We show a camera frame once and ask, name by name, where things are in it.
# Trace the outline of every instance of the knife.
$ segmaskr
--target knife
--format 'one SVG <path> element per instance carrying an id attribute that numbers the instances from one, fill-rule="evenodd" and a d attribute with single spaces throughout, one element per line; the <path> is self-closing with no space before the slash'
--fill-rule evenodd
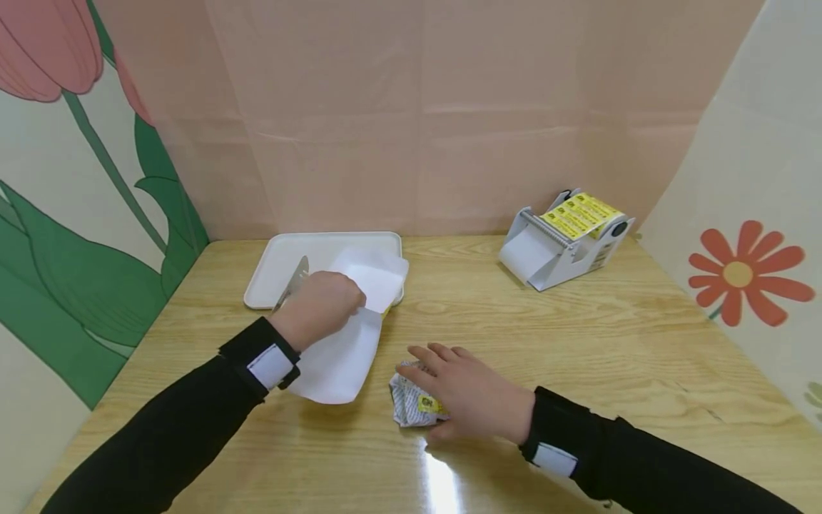
<path id="1" fill-rule="evenodd" d="M 280 307 L 283 306 L 285 303 L 285 299 L 291 296 L 292 294 L 296 293 L 298 289 L 300 289 L 300 285 L 302 284 L 302 280 L 308 276 L 308 256 L 303 255 L 302 259 L 300 259 L 300 263 L 297 264 L 297 269 L 294 270 L 293 275 L 291 275 L 291 280 L 289 280 L 288 285 L 285 286 L 285 291 L 279 296 L 279 300 L 277 300 L 277 304 L 271 310 L 271 312 L 278 311 Z"/>

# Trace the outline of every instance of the wooden table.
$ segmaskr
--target wooden table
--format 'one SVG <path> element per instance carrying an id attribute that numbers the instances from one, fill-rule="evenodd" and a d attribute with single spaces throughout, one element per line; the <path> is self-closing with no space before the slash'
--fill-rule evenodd
<path id="1" fill-rule="evenodd" d="M 462 345 L 507 377 L 619 414 L 774 491 L 822 508 L 822 436 L 632 239 L 545 293 L 500 264 L 500 236 L 406 238 L 403 303 L 357 400 L 275 392 L 172 512 L 591 512 L 504 442 L 426 452 L 399 430 L 388 381 L 409 344 Z M 152 396 L 259 313 L 242 293 L 262 241 L 211 244 L 83 425 L 28 512 Z"/>

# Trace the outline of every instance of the right hand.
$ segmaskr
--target right hand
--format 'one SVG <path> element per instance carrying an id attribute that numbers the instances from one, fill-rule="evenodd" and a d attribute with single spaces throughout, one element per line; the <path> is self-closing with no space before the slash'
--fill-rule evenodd
<path id="1" fill-rule="evenodd" d="M 508 382 L 465 348 L 429 343 L 409 353 L 430 370 L 397 366 L 397 373 L 434 396 L 451 417 L 432 428 L 428 441 L 501 437 L 522 445 L 531 429 L 534 393 Z"/>
<path id="2" fill-rule="evenodd" d="M 365 294 L 342 273 L 317 271 L 268 321 L 298 352 L 339 331 L 357 309 Z"/>

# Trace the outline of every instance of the pink wall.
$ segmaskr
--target pink wall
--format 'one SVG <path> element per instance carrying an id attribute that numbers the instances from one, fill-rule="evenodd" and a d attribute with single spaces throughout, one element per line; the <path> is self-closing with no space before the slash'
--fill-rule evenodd
<path id="1" fill-rule="evenodd" d="M 97 0 L 212 238 L 643 219 L 760 0 Z"/>

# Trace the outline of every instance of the black sleeve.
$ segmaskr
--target black sleeve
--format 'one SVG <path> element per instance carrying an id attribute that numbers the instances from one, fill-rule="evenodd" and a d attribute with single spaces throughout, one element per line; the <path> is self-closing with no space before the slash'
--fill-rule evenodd
<path id="1" fill-rule="evenodd" d="M 575 458 L 570 477 L 593 499 L 612 500 L 634 514 L 799 512 L 749 480 L 622 418 L 601 418 L 542 387 L 536 397 L 531 432 L 520 447 L 525 460 L 533 463 L 538 451 L 556 449 Z"/>
<path id="2" fill-rule="evenodd" d="M 282 338 L 258 319 L 219 356 L 145 404 L 69 475 L 42 512 L 167 511 L 268 394 L 246 365 L 275 341 L 280 346 Z M 296 362 L 290 347 L 284 354 Z"/>

